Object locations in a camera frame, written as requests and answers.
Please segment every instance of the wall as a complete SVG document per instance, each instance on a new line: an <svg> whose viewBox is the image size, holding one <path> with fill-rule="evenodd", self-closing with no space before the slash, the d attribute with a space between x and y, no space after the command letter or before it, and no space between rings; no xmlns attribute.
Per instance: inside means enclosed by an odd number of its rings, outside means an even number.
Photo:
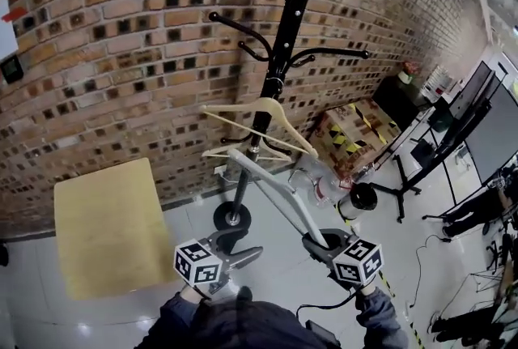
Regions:
<svg viewBox="0 0 518 349"><path fill-rule="evenodd" d="M28 15L15 23L25 77L0 88L0 236L53 229L56 182L142 156L163 202L217 185L221 160L200 153L230 130L197 107L254 100L265 65L207 16L218 10L273 42L283 0L10 2ZM419 63L418 81L437 63L462 77L486 35L478 0L311 0L295 52L317 45L373 57L321 56L289 73L280 100L304 134L402 61Z"/></svg>

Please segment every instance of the coat rack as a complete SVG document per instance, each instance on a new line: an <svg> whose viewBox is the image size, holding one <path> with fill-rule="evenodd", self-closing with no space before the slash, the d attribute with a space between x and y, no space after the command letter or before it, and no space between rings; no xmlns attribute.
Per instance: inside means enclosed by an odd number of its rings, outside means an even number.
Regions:
<svg viewBox="0 0 518 349"><path fill-rule="evenodd" d="M224 23L228 27L234 28L242 33L251 36L261 42L265 47L266 56L259 55L251 48L249 48L243 41L238 43L238 46L249 53L253 58L260 62L268 62L268 70L266 72L265 82L261 91L260 97L269 97L277 100L282 93L284 79L288 70L292 67L297 68L315 61L317 53L337 54L347 57L360 57L363 59L369 58L368 51L354 51L350 49L330 49L330 48L312 48L292 56L293 48L295 47L295 40L299 33L300 24L304 17L304 12L308 0L286 0L280 24L278 26L277 36L275 38L274 47L271 48L268 41L259 33L247 28L231 19L222 17L217 12L212 12L209 15L211 21L218 21ZM256 132L266 133L271 122L271 115L265 112L257 112L253 119L253 126ZM275 151L282 152L285 155L290 155L291 152L280 147L273 146L270 142L256 134L250 133L242 139L222 138L221 143L244 143L250 140L250 145L246 151L246 156L252 161L256 161L259 154L259 145L262 142ZM222 203L214 213L214 225L218 230L229 228L242 228L243 231L234 235L227 236L225 244L221 246L225 252L230 253L235 243L243 238L252 222L252 217L248 208L243 205L243 196L249 182L250 176L246 170L241 171L240 179L237 185L236 196L234 201Z"/></svg>

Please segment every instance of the wooden panel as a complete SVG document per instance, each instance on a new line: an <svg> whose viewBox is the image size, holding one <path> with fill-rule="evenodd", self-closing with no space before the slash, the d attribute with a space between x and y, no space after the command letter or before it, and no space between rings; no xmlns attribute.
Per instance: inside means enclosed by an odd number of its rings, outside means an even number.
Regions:
<svg viewBox="0 0 518 349"><path fill-rule="evenodd" d="M116 296L178 278L147 158L60 182L54 197L70 298Z"/></svg>

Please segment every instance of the floor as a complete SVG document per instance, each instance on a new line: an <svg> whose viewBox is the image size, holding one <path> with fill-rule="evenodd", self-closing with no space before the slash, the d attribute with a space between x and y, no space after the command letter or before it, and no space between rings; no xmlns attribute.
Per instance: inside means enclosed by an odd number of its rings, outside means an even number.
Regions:
<svg viewBox="0 0 518 349"><path fill-rule="evenodd" d="M404 143L400 153L407 157L411 147L411 142ZM480 185L473 166L466 170L464 165L457 166L449 160L448 169L457 198L464 198ZM286 180L289 174L286 172L280 177ZM373 181L397 187L400 180L394 163L387 161ZM423 245L430 234L440 234L441 227L439 223L422 221L421 216L438 215L452 205L442 167L419 187L423 189L421 195L408 193L405 197L407 216L403 224L396 221L395 198L378 193L377 208L364 213L354 226L361 237L383 246L384 276L395 294L393 303L409 336L410 347L417 347L410 323L414 324L426 348L461 347L460 343L443 346L433 343L427 327L431 315L444 309L468 273L486 269L485 246L491 234L483 239L481 229L475 228L451 244L431 238L427 248L419 251L422 280L417 304L410 309L419 275L416 248ZM167 211L164 218L176 241L211 234L214 231L212 212L225 200L223 197L232 198L232 191L222 197L214 196ZM302 193L302 197L306 199L307 194ZM255 300L268 300L293 311L301 304L336 304L344 300L347 293L326 278L325 267L309 258L299 233L254 184L248 187L244 203L253 215L253 223L250 233L238 243L236 250L255 245L262 245L265 250L257 261L234 273L236 287L248 285ZM331 206L310 207L310 211L321 228L345 227ZM160 305L182 287L178 282L126 296L72 301L66 296L55 238L9 244L9 251L11 263L0 269L0 332L10 322L19 349L133 347L157 318ZM379 279L376 282L387 291ZM491 300L491 290L476 291L477 284L468 279L444 316L463 313L478 302ZM304 309L301 321L311 318L335 333L342 347L360 348L364 330L357 325L356 314L351 302L329 311ZM5 342L0 340L0 347L12 348L8 335L3 335Z"/></svg>

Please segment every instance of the wooden hanger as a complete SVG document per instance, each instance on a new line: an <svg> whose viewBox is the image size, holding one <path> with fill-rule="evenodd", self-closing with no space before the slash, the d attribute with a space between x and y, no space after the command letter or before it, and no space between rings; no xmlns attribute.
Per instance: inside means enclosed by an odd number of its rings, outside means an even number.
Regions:
<svg viewBox="0 0 518 349"><path fill-rule="evenodd" d="M318 157L318 153L316 152L315 148L313 146L311 146L311 144L297 130L295 130L295 128L288 121L281 104L278 101L276 101L275 99L270 99L269 97L260 97L259 99L255 100L254 102L249 103L249 104L229 104L229 105L211 105L211 106L203 105L203 106L201 106L200 111L208 116L211 116L218 120L224 121L225 123L228 123L230 125L239 127L240 129L247 130L254 134L258 134L259 136L263 136L264 138L272 140L273 142L276 142L283 146L289 147L290 149L294 149L296 151L301 151L303 153L308 153L309 155L316 157L316 158ZM247 126L240 125L239 123L236 123L235 121L228 120L225 117L221 117L221 116L218 116L217 114L215 114L215 113L221 113L221 112L235 112L235 113L265 112L265 113L269 113L270 116L272 118L274 118L279 125L284 127L284 129L286 129L286 131L297 142L299 142L300 145L304 149L297 147L297 146L293 146L290 143L283 142L282 140L273 138L273 137L269 136L268 134L258 132Z"/></svg>
<svg viewBox="0 0 518 349"><path fill-rule="evenodd" d="M227 151L230 151L231 149L237 149L238 147L243 146L243 143L234 143L232 145L226 145L221 147L216 147L215 149L210 149L209 151L204 151L202 153L203 157L211 157L211 158L228 158L230 157L228 154L223 154ZM258 160L280 160L282 162L292 162L292 159L288 155L284 155L284 153L280 151L275 151L274 149L271 149L266 145L266 143L261 139L259 141L259 147L261 149L264 149L265 151L270 152L273 157L271 156L258 156Z"/></svg>

